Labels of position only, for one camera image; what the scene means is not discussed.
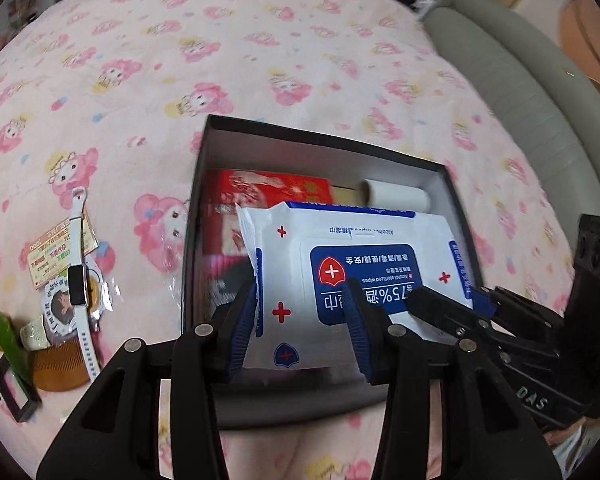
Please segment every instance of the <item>silver screw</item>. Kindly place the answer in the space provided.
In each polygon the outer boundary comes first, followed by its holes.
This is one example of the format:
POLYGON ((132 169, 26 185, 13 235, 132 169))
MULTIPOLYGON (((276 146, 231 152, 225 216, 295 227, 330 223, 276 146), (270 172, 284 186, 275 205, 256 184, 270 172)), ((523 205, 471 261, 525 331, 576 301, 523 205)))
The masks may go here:
POLYGON ((127 339, 125 341, 125 350, 127 352, 137 352, 140 347, 142 346, 142 341, 140 341, 138 338, 133 338, 133 339, 127 339))
POLYGON ((209 325, 209 323, 202 323, 195 327, 193 331, 196 333, 196 335, 205 337, 207 335, 211 335, 214 332, 214 328, 209 325))
POLYGON ((389 333, 389 335, 392 335, 394 337, 402 337, 403 335, 405 335, 407 333, 407 329, 397 323, 389 325, 389 327, 386 329, 386 331, 389 333))
POLYGON ((461 339, 459 346, 462 351, 467 353, 475 352, 475 349, 478 348, 478 345, 473 339, 461 339))

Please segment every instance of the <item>white cylinder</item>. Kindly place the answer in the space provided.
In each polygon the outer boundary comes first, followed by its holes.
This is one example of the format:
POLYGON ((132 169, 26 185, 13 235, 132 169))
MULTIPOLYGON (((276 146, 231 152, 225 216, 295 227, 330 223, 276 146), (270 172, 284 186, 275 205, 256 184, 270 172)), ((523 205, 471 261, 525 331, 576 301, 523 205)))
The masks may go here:
POLYGON ((358 186, 358 199, 360 205, 364 207, 394 211, 426 213, 431 206, 429 195, 419 187, 400 186, 367 179, 360 182, 358 186))

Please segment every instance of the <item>red cross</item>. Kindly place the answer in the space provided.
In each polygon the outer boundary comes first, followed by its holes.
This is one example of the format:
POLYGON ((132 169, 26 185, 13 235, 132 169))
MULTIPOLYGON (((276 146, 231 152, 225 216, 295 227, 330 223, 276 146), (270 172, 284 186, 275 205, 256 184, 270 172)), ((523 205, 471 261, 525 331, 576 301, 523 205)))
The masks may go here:
POLYGON ((274 316, 278 316, 278 322, 280 323, 285 322, 285 316, 291 316, 291 311, 288 308, 285 308, 285 305, 282 303, 282 301, 278 302, 278 308, 274 308, 271 313, 274 316))

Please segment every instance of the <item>open box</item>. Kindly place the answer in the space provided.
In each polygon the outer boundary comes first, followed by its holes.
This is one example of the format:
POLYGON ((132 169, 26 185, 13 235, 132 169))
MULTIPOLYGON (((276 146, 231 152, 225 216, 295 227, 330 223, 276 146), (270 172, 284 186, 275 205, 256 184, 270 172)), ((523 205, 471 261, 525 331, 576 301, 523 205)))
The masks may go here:
MULTIPOLYGON (((191 190, 184 249, 182 330, 205 320, 202 286, 201 195, 208 170, 251 170, 326 178, 355 189, 364 178, 419 187, 429 213, 442 215, 467 262, 470 283, 482 275, 461 203, 445 166, 341 137, 273 124, 209 115, 191 190)), ((302 422, 380 402, 385 386, 370 386, 355 364, 309 370, 245 369, 234 382, 214 388, 221 428, 302 422)))

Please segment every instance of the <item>red shield logo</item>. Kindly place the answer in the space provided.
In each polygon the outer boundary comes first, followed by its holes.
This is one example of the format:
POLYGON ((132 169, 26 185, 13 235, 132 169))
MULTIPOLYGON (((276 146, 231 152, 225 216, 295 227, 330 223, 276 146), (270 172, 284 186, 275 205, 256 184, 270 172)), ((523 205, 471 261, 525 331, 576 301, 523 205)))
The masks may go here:
POLYGON ((320 283, 327 283, 331 286, 336 286, 338 283, 347 279, 344 275, 344 267, 335 258, 327 256, 318 269, 318 279, 320 283))

